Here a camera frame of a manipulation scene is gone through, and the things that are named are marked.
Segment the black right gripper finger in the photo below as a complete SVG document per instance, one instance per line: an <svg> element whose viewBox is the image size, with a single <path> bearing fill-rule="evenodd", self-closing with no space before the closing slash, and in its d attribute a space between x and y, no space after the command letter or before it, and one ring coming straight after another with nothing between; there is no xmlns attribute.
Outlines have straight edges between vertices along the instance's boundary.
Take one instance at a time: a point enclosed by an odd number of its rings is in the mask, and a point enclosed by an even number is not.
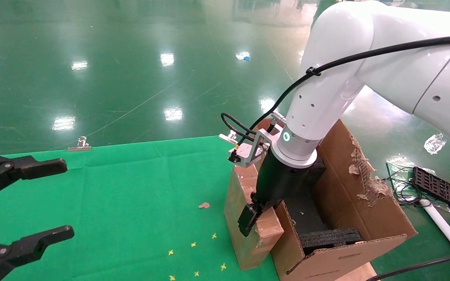
<svg viewBox="0 0 450 281"><path fill-rule="evenodd" d="M239 231L244 237L248 237L252 227L255 225L259 217L265 212L265 204L257 198L256 193L250 194L251 203L247 203L238 219Z"/></svg>

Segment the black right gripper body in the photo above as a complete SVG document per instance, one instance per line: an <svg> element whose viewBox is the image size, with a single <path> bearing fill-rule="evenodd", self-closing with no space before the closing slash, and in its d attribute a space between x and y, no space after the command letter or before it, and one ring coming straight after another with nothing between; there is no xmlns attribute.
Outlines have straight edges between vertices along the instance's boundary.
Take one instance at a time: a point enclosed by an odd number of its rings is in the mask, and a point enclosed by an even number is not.
<svg viewBox="0 0 450 281"><path fill-rule="evenodd" d="M252 210L256 213L276 208L284 199L298 192L303 185L313 185L319 179L319 157L307 168L283 164L268 151L258 171L256 191L252 196Z"/></svg>

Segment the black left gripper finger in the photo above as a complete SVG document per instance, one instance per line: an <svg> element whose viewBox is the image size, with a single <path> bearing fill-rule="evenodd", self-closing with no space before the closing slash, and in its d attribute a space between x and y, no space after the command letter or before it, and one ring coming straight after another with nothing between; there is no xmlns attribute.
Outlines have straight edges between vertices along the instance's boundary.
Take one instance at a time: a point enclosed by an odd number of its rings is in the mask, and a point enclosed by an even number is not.
<svg viewBox="0 0 450 281"><path fill-rule="evenodd" d="M67 170L67 164L62 158L37 161L30 155L19 158L6 158L0 155L0 191L18 180L33 180L63 174Z"/></svg>
<svg viewBox="0 0 450 281"><path fill-rule="evenodd" d="M0 281L15 268L40 260L50 245L73 237L73 227L65 225L0 244Z"/></svg>

